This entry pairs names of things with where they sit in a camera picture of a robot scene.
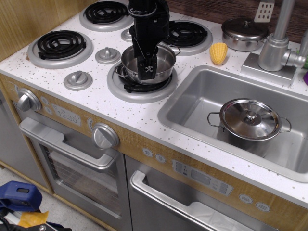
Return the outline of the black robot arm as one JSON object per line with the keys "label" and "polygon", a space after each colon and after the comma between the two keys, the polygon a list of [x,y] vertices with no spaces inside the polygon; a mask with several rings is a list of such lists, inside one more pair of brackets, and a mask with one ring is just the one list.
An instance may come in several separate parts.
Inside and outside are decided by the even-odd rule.
{"label": "black robot arm", "polygon": [[134,18],[129,32],[137,58],[138,80],[152,84],[157,72],[157,46],[169,34],[168,4],[165,0],[130,0],[128,13]]}

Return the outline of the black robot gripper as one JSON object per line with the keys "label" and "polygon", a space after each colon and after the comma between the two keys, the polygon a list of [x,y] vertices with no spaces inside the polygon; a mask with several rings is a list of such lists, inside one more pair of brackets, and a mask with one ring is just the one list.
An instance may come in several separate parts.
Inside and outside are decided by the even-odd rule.
{"label": "black robot gripper", "polygon": [[156,47],[168,38],[169,7],[165,0],[132,0],[131,27],[137,57],[138,79],[154,79],[157,71]]}

